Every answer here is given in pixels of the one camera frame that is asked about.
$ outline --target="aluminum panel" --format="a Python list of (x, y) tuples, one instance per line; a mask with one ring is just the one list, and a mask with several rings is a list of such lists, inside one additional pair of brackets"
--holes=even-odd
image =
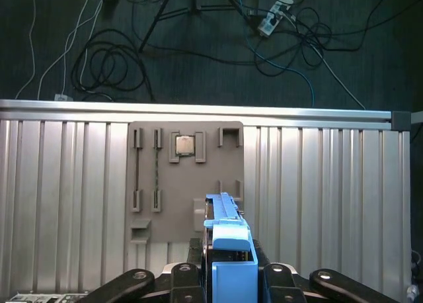
[(378, 131), (363, 131), (363, 279), (382, 290), (382, 142)]
[(323, 130), (322, 151), (322, 267), (340, 270), (341, 198), (338, 130)]
[(59, 185), (62, 123), (45, 122), (42, 128), (42, 147), (40, 148), (40, 205), (38, 206), (39, 226), (36, 236), (35, 273), (36, 288), (55, 290), (56, 263), (59, 228)]
[(0, 102), (0, 291), (88, 290), (128, 269), (157, 274), (183, 261), (187, 243), (124, 245), (128, 122), (238, 120), (245, 123), (245, 218), (270, 260), (304, 276), (337, 269), (404, 300), (409, 133), (388, 131), (390, 117)]
[(401, 281), (403, 202), (400, 175), (400, 150), (398, 132), (383, 133), (383, 210), (382, 210), (382, 290), (391, 297), (398, 297), (403, 291), (397, 285)]
[(299, 269), (301, 245), (301, 133), (282, 129), (279, 261)]
[(318, 129), (302, 131), (301, 249), (299, 270), (309, 275), (321, 263), (321, 138)]
[(17, 156), (15, 209), (13, 216), (12, 288), (36, 288), (36, 236), (39, 232), (41, 177), (40, 129), (44, 123), (24, 121)]

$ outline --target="white cable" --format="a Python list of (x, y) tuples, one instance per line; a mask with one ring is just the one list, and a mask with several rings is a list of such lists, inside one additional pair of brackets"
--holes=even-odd
[[(296, 27), (295, 23), (293, 22), (293, 20), (295, 21), (295, 17), (292, 15), (292, 18), (293, 18), (293, 20), (292, 20), (290, 17), (287, 17), (287, 15), (285, 15), (285, 13), (282, 13), (282, 14), (285, 16), (285, 18), (287, 18), (287, 20), (291, 23), (291, 25), (297, 30), (297, 27)], [(313, 44), (309, 44), (309, 45), (312, 49), (314, 49), (316, 54), (322, 59), (322, 62), (326, 65), (327, 69), (330, 71), (332, 76), (337, 80), (337, 82), (339, 82), (339, 84), (342, 86), (342, 88), (344, 88), (344, 90), (347, 92), (347, 94), (349, 94), (351, 96), (351, 98), (353, 98), (365, 110), (365, 107), (363, 106), (363, 104), (356, 98), (356, 96), (354, 96), (352, 94), (352, 92), (345, 86), (345, 84), (341, 81), (341, 79), (339, 79), (339, 77), (333, 72), (332, 68), (329, 66), (329, 64), (323, 58), (323, 56), (319, 53), (319, 51), (316, 49), (316, 47), (314, 47)]]
[(26, 88), (26, 86), (28, 86), (35, 77), (35, 55), (34, 55), (34, 46), (32, 45), (32, 31), (34, 30), (35, 20), (36, 20), (36, 17), (37, 17), (37, 8), (36, 8), (35, 0), (32, 0), (32, 6), (33, 6), (32, 24), (31, 24), (31, 27), (30, 27), (30, 30), (29, 30), (29, 35), (28, 35), (29, 36), (29, 44), (31, 46), (32, 75), (31, 75), (31, 78), (28, 79), (28, 81), (22, 86), (22, 88), (19, 89), (19, 91), (15, 95), (15, 99), (18, 99), (20, 93), (22, 93), (22, 91)]
[[(91, 39), (91, 36), (93, 35), (94, 32), (94, 28), (95, 28), (95, 24), (97, 23), (97, 19), (98, 16), (100, 15), (100, 11), (103, 5), (103, 1), (100, 1), (100, 3), (97, 5), (97, 8), (94, 12), (94, 15), (92, 17), (90, 17), (88, 20), (84, 21), (83, 23), (81, 23), (77, 28), (75, 28), (72, 32), (69, 33), (69, 35), (67, 35), (67, 40), (66, 40), (66, 44), (65, 44), (65, 52), (63, 53), (63, 88), (61, 90), (61, 95), (63, 96), (63, 94), (65, 93), (65, 87), (66, 87), (66, 50), (67, 50), (67, 44), (69, 43), (69, 39), (71, 38), (71, 35), (81, 26), (83, 26), (85, 23), (91, 21), (92, 19), (94, 19), (93, 22), (93, 26), (91, 27), (91, 32), (90, 32), (90, 36), (88, 37), (88, 39)], [(82, 79), (82, 74), (85, 70), (85, 64), (87, 63), (87, 53), (88, 51), (85, 50), (85, 62), (84, 62), (84, 66), (82, 69), (82, 73), (81, 73), (81, 79)]]
[(71, 45), (68, 47), (68, 49), (65, 50), (65, 52), (58, 58), (55, 60), (55, 62), (50, 65), (49, 68), (47, 68), (47, 70), (42, 74), (41, 79), (40, 79), (40, 84), (38, 85), (38, 93), (37, 93), (37, 100), (40, 100), (40, 93), (41, 93), (41, 86), (42, 86), (42, 81), (44, 80), (44, 77), (47, 75), (47, 73), (62, 59), (62, 57), (64, 57), (64, 55), (66, 55), (68, 53), (68, 51), (70, 51), (70, 49), (72, 48), (73, 42), (75, 41), (75, 37), (77, 34), (77, 30), (79, 28), (79, 23), (81, 22), (81, 17), (82, 14), (84, 13), (85, 8), (88, 5), (88, 1), (89, 0), (85, 0), (84, 6), (81, 10), (81, 12), (79, 13), (79, 17), (78, 17), (78, 21), (77, 21), (77, 25), (75, 27), (75, 32), (73, 33), (73, 37), (72, 37), (72, 41), (71, 41)]
[(352, 94), (352, 92), (344, 85), (344, 83), (341, 81), (341, 79), (339, 79), (338, 76), (333, 72), (332, 68), (330, 68), (329, 64), (323, 58), (323, 56), (321, 56), (321, 54), (316, 49), (316, 47), (314, 47), (314, 45), (312, 45), (312, 44), (310, 44), (310, 47), (315, 50), (317, 55), (319, 55), (319, 57), (322, 59), (323, 63), (326, 65), (327, 69), (330, 71), (332, 76), (337, 80), (337, 82), (339, 82), (339, 84), (342, 86), (342, 88), (344, 88), (344, 90), (347, 92), (347, 94), (349, 94), (351, 96), (351, 98), (353, 98), (365, 110), (365, 106), (363, 106), (363, 104), (356, 98), (356, 96), (354, 96)]
[[(94, 20), (94, 24), (93, 24), (93, 27), (91, 28), (91, 32), (90, 32), (90, 36), (89, 36), (89, 40), (91, 39), (91, 37), (93, 36), (93, 32), (94, 32), (94, 27), (95, 27), (95, 23), (96, 23), (96, 21), (97, 21), (97, 17), (98, 17), (98, 15), (96, 16), (96, 19)], [(85, 50), (85, 59), (84, 59), (84, 65), (82, 66), (82, 70), (81, 70), (81, 74), (80, 74), (80, 76), (79, 76), (79, 84), (80, 84), (80, 86), (81, 86), (81, 88), (82, 89), (84, 89), (86, 92), (88, 92), (88, 93), (90, 93), (91, 91), (90, 90), (86, 90), (84, 87), (82, 87), (82, 77), (83, 77), (83, 75), (84, 75), (84, 71), (85, 71), (85, 66), (87, 65), (87, 56), (88, 56), (88, 49), (86, 49)]]

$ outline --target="gray pegboard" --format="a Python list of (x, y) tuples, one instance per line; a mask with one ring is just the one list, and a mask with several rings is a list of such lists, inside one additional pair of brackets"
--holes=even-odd
[(128, 136), (127, 237), (181, 242), (202, 235), (206, 194), (243, 206), (240, 122), (133, 122)]

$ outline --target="corrugated metal wall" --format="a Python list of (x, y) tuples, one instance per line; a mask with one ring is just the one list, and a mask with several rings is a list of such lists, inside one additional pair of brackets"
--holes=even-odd
[[(186, 243), (124, 244), (127, 123), (0, 122), (0, 285), (92, 290), (160, 273)], [(245, 217), (272, 261), (336, 269), (402, 300), (409, 134), (245, 127)]]

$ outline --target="blue cable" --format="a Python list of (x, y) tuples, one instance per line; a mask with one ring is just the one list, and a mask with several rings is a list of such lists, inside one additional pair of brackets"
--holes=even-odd
[[(239, 0), (239, 4), (240, 4), (240, 6), (241, 6), (241, 10), (242, 10), (242, 12), (243, 12), (243, 16), (244, 16), (244, 6), (243, 6), (243, 0)], [(307, 78), (307, 77), (306, 77), (303, 73), (301, 73), (300, 71), (297, 71), (297, 70), (292, 69), (292, 68), (288, 68), (288, 67), (284, 67), (284, 66), (278, 65), (278, 64), (276, 64), (276, 63), (272, 62), (271, 60), (268, 60), (268, 59), (264, 58), (264, 57), (263, 57), (263, 56), (261, 56), (259, 53), (257, 53), (257, 52), (256, 52), (256, 50), (255, 50), (255, 49), (251, 46), (251, 43), (250, 43), (249, 37), (248, 37), (248, 35), (247, 35), (247, 31), (246, 31), (246, 26), (245, 26), (245, 24), (244, 24), (244, 34), (245, 34), (245, 40), (247, 41), (247, 44), (248, 44), (248, 46), (249, 46), (249, 48), (250, 48), (251, 52), (253, 52), (254, 54), (256, 54), (256, 55), (257, 55), (257, 57), (259, 57), (260, 59), (264, 60), (266, 63), (268, 63), (268, 64), (270, 64), (270, 65), (272, 65), (272, 66), (274, 66), (274, 67), (276, 67), (276, 68), (283, 69), (283, 70), (286, 70), (286, 71), (291, 71), (291, 72), (293, 72), (293, 73), (296, 73), (296, 74), (298, 74), (298, 75), (302, 76), (302, 78), (304, 78), (304, 80), (307, 82), (307, 84), (308, 84), (308, 85), (309, 85), (309, 87), (310, 87), (310, 92), (311, 92), (311, 106), (312, 106), (312, 107), (313, 107), (313, 106), (315, 106), (315, 90), (314, 90), (314, 88), (313, 88), (313, 86), (312, 86), (311, 82), (309, 81), (309, 79), (308, 79), (308, 78)]]

